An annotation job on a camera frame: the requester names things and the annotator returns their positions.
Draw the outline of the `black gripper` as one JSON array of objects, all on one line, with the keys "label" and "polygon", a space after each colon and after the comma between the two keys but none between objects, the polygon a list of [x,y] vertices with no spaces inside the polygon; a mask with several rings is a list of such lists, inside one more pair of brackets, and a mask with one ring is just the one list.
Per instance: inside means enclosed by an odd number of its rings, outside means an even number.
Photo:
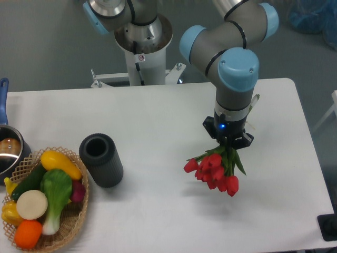
[{"label": "black gripper", "polygon": [[249,147],[254,140],[254,136],[245,130],[247,115],[248,113],[243,118],[233,121],[224,113],[218,115],[214,112],[214,117],[206,117],[203,126],[210,137],[224,146],[226,151],[229,147],[243,149]]}]

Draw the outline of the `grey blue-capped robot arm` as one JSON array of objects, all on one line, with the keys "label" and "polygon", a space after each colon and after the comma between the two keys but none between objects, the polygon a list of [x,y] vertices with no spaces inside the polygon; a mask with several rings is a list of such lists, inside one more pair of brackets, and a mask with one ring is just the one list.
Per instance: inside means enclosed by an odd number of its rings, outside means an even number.
[{"label": "grey blue-capped robot arm", "polygon": [[[251,145],[245,131],[258,80],[259,60],[247,47],[266,40],[279,26],[275,8],[252,1],[215,1],[223,24],[192,26],[182,35],[182,56],[215,86],[214,116],[203,123],[220,145],[234,149]],[[101,34],[114,33],[124,51],[131,86],[164,84],[166,48],[173,36],[156,1],[85,1],[84,12]]]}]

